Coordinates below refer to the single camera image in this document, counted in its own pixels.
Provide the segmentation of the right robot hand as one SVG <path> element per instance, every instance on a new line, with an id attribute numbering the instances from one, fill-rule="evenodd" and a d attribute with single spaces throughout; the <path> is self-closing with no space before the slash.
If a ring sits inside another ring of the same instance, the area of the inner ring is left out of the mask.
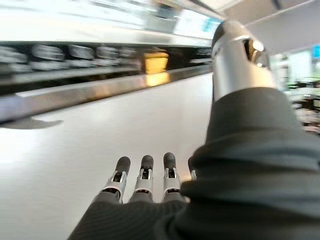
<path id="1" fill-rule="evenodd" d="M 305 132 L 272 73 L 254 55 L 256 39 L 227 19 L 212 40 L 212 107 L 206 140 L 180 183 L 165 154 L 162 203 L 121 192 L 130 160 L 92 201 L 72 240 L 317 240 L 320 139 Z"/>

